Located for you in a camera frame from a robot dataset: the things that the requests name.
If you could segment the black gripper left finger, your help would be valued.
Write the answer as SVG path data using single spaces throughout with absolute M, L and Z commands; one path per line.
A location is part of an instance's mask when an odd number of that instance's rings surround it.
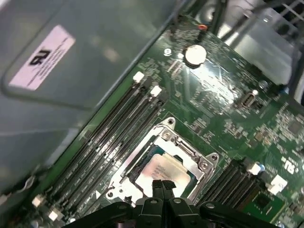
M 161 228 L 163 200 L 161 180 L 152 182 L 153 196 L 137 200 L 135 207 L 115 202 L 68 225 L 66 228 Z

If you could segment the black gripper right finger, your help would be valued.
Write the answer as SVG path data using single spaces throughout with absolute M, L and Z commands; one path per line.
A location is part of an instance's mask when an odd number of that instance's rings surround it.
M 232 209 L 219 203 L 207 201 L 195 207 L 189 199 L 176 198 L 171 180 L 163 182 L 170 228 L 274 228 L 275 225 Z

